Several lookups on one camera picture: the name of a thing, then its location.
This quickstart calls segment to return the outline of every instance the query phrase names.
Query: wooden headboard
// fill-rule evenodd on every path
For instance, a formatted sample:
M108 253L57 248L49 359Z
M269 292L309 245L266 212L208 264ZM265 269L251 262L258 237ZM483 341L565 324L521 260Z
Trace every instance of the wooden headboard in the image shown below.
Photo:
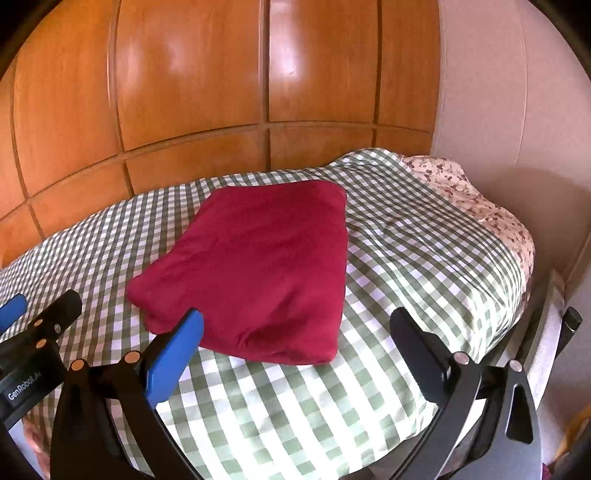
M148 190L428 154L439 52L437 0L64 0L0 83L4 264Z

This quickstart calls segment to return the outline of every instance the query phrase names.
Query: metal pin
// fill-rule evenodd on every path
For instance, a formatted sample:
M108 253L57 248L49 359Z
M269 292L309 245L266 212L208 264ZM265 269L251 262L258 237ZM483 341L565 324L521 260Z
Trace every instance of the metal pin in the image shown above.
M128 364L134 364L140 359L140 357L141 354L137 350L132 350L130 352L127 352L123 359Z
M457 364L460 364L460 365L467 365L470 363L470 357L464 352L454 353L453 359Z
M70 365L70 368L77 372L78 370L81 370L83 366L84 366L84 360L82 360L82 358L78 358L72 362L72 364Z
M509 360L509 368L514 372L521 372L523 370L523 366L517 360Z

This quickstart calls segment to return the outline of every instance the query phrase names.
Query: green gingham bedsheet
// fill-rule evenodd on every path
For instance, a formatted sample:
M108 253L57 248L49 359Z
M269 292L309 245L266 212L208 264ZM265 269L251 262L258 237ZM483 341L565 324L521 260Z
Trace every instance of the green gingham bedsheet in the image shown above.
M84 306L59 341L66 365L78 357L91 365L116 362L143 350L153 335L125 301L125 284L170 250L214 189L335 182L347 191L349 231L335 360L294 367L200 348L157 411L204 478L330 480L356 471L417 434L435 413L389 337L391 312L406 307L452 352L478 361L512 326L523 287L509 249L415 178L401 158L360 150L323 168L204 179L113 205L0 273L0 302L16 293L30 301L4 337L73 288ZM59 394L30 414L47 445ZM112 410L132 463L149 471L117 402Z

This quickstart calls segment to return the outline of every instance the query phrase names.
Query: blue gripper pad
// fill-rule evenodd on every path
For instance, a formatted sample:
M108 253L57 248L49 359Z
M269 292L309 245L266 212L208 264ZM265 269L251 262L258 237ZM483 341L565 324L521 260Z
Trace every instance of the blue gripper pad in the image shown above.
M0 335L27 312L27 299L18 293L0 307Z
M144 352L145 396L152 408L172 395L201 342L203 328L203 316L191 309L172 332L157 335L148 345Z

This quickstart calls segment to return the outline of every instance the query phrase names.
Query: red towel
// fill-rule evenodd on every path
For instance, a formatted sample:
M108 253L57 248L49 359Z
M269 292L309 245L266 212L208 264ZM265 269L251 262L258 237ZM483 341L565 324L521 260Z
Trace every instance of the red towel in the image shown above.
M170 253L128 286L152 333L189 307L200 346L252 361L334 359L343 313L345 191L313 180L215 190Z

